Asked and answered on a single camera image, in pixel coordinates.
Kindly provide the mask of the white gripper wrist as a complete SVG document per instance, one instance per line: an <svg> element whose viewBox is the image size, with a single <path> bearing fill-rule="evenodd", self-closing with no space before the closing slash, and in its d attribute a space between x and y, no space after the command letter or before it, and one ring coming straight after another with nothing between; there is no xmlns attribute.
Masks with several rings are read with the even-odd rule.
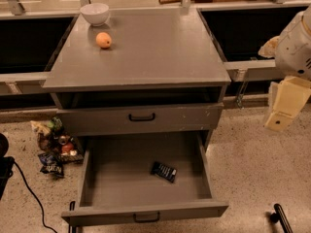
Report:
<svg viewBox="0 0 311 233"><path fill-rule="evenodd" d="M311 10L297 13L280 38L272 37L260 47L259 56L275 56L276 67L287 75L270 84L263 124L280 132L294 121L311 96L311 82L307 81L311 80Z"/></svg>

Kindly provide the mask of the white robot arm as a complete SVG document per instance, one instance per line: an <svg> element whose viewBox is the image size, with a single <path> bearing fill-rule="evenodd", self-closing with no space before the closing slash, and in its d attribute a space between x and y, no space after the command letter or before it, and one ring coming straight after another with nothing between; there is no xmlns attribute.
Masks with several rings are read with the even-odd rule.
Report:
<svg viewBox="0 0 311 233"><path fill-rule="evenodd" d="M311 6L299 12L279 36L268 40L259 55L275 58L285 78L272 82L264 127L283 131L303 109L311 96Z"/></svg>

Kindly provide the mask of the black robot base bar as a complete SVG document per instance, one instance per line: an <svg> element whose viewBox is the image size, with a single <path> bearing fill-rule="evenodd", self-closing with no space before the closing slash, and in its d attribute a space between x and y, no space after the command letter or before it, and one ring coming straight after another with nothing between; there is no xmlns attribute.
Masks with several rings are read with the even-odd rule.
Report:
<svg viewBox="0 0 311 233"><path fill-rule="evenodd" d="M276 203L274 206L274 212L270 215L270 221L273 223L279 222L282 226L282 229L284 233L294 233L290 223L288 222L288 219L285 215L285 212L282 208L282 206L278 203Z"/></svg>

